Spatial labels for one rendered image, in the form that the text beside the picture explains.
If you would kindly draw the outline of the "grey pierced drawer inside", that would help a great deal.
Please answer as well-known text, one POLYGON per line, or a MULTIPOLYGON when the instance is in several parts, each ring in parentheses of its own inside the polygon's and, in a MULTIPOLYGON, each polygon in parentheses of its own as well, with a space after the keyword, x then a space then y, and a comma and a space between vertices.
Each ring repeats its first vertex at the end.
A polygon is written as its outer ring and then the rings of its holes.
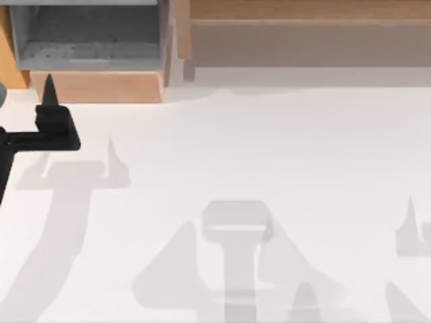
POLYGON ((16 63, 29 71, 155 71, 170 0, 0 0, 16 63))

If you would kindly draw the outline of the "pale wooden open shelf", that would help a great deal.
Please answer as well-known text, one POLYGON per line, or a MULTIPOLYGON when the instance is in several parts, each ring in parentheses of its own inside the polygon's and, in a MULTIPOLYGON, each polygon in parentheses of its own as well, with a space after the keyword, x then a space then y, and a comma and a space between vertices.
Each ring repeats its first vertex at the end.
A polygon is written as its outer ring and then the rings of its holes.
POLYGON ((184 78, 199 67, 431 65, 431 0, 172 0, 184 78))

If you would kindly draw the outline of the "pale wooden drawer front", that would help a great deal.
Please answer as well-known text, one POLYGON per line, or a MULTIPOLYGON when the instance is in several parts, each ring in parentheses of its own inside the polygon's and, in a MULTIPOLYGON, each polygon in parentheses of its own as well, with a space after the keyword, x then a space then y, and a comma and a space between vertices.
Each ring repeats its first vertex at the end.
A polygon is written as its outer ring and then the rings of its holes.
POLYGON ((61 103, 160 103, 165 88, 162 71, 31 71, 31 84, 39 98, 48 75, 61 103))

